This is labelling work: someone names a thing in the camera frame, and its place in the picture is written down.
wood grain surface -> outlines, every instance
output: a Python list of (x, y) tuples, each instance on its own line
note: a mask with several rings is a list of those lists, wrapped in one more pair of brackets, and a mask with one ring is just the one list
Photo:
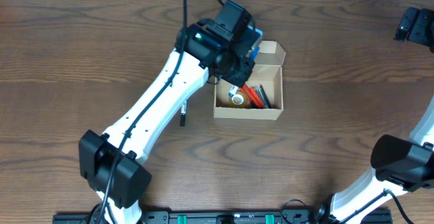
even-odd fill
[[(214, 119), (213, 87), (189, 100), (144, 167), (144, 206), (172, 210), (315, 204), (370, 165), (383, 134), (405, 138), (434, 91), (428, 48), (393, 41), (407, 7), (434, 0), (234, 0), (287, 52), (276, 121)], [(215, 0), (189, 0), (189, 22)], [(150, 86), (174, 47), (181, 0), (0, 0), (0, 223), (50, 223), (100, 200), (79, 175), (77, 143), (102, 132)], [(400, 198), (434, 222), (433, 191)], [(404, 223), (388, 202), (395, 223)]]

green connector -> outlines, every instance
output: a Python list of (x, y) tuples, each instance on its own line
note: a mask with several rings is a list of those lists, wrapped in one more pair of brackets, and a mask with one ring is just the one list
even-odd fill
[(274, 215), (266, 214), (265, 215), (265, 224), (274, 224)]
[(187, 224), (187, 216), (178, 216), (178, 224)]

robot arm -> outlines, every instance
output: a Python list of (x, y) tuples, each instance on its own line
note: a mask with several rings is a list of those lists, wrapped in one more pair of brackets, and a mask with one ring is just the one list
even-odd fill
[[(420, 187), (434, 187), (432, 169), (428, 166), (434, 154), (432, 145), (426, 142), (434, 142), (434, 97), (407, 141), (389, 135), (378, 140), (371, 156), (372, 166), (350, 187), (333, 195), (329, 221), (344, 221), (381, 196), (385, 189), (399, 196)], [(390, 195), (379, 197), (347, 223), (359, 224), (367, 214), (390, 199)]]
[[(248, 26), (251, 19), (244, 8), (228, 0), (215, 20), (200, 20), (181, 30), (176, 48), (162, 72), (137, 103), (102, 136), (89, 130), (81, 138), (81, 176), (101, 198), (106, 197), (102, 191), (108, 189), (109, 179), (113, 179), (108, 191), (108, 211), (104, 214), (106, 221), (137, 223), (141, 217), (138, 199), (151, 181), (151, 174), (141, 165), (183, 102), (201, 88), (210, 75), (237, 87), (247, 81), (254, 67), (254, 60), (247, 54), (262, 40), (262, 32)], [(174, 73), (179, 50), (184, 53), (172, 83), (142, 115), (143, 109)], [(119, 153), (122, 141), (125, 144)]]
[[(167, 63), (159, 76), (148, 88), (148, 90), (139, 98), (136, 104), (112, 126), (109, 126), (103, 134), (110, 135), (108, 143), (118, 148), (123, 138), (124, 132), (130, 126), (132, 120), (138, 116), (143, 108), (151, 101), (173, 73), (176, 63), (178, 62), (179, 53), (174, 50), (170, 55)], [(127, 139), (122, 149), (124, 154), (130, 151), (136, 154), (135, 160), (142, 165), (149, 156), (155, 141), (166, 127), (167, 123), (173, 118), (183, 101), (188, 99), (194, 92), (201, 88), (208, 80), (208, 68), (199, 67), (199, 60), (188, 53), (184, 53), (182, 63), (178, 69), (178, 74), (173, 79), (172, 85), (167, 87), (163, 94), (157, 99), (155, 104), (143, 115), (142, 119), (133, 129), (131, 136)], [(104, 193), (97, 191), (101, 199)], [(119, 208), (116, 203), (109, 198), (109, 211), (112, 212), (113, 218), (117, 223), (137, 223), (142, 216), (142, 211), (136, 200), (130, 207)], [(106, 211), (104, 218), (112, 222), (110, 212)]]

black joint housing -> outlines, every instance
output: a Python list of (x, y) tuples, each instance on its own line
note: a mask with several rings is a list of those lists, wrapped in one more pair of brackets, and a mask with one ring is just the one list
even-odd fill
[(313, 223), (316, 221), (321, 224), (332, 224), (336, 222), (336, 217), (331, 214), (330, 206), (332, 205), (334, 194), (329, 195), (319, 206)]
[(402, 16), (394, 40), (412, 41), (434, 53), (434, 11), (409, 7)]
[(379, 181), (390, 181), (413, 192), (434, 187), (434, 153), (432, 144), (423, 146), (384, 135), (375, 144), (371, 166)]
[(136, 153), (121, 153), (114, 162), (117, 148), (106, 141), (108, 135), (98, 136), (88, 130), (79, 142), (80, 174), (95, 191), (105, 192), (109, 172), (117, 164), (109, 198), (116, 207), (129, 208), (138, 200), (151, 181), (151, 174), (136, 162)]
[(243, 7), (227, 0), (215, 20), (204, 19), (182, 30), (176, 39), (175, 47), (197, 58), (202, 69), (208, 68), (210, 75), (241, 87), (252, 74), (254, 60), (247, 53), (260, 37), (260, 33), (250, 29), (252, 19)]

blue object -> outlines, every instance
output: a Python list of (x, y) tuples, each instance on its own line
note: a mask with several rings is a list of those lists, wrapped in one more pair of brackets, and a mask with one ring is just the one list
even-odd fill
[(252, 60), (255, 60), (256, 56), (259, 53), (259, 47), (257, 47), (255, 50), (253, 50), (253, 52), (250, 54), (250, 57)]

